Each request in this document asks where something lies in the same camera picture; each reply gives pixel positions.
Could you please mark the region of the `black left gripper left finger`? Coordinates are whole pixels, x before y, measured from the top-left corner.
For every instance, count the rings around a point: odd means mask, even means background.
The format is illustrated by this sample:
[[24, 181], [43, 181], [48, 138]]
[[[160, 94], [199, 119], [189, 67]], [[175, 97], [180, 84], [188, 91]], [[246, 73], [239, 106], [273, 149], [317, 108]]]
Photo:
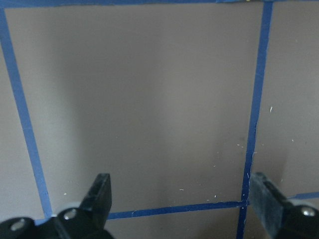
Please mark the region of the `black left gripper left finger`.
[[111, 209], [111, 177], [100, 173], [82, 200], [79, 208], [88, 213], [97, 228], [103, 228]]

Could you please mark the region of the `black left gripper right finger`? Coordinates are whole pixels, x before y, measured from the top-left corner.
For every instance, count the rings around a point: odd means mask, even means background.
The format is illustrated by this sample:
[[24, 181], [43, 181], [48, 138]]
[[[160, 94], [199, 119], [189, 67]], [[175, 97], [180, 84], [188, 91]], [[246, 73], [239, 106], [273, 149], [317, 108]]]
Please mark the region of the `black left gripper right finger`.
[[287, 197], [261, 172], [251, 174], [249, 203], [272, 238], [277, 237], [293, 208]]

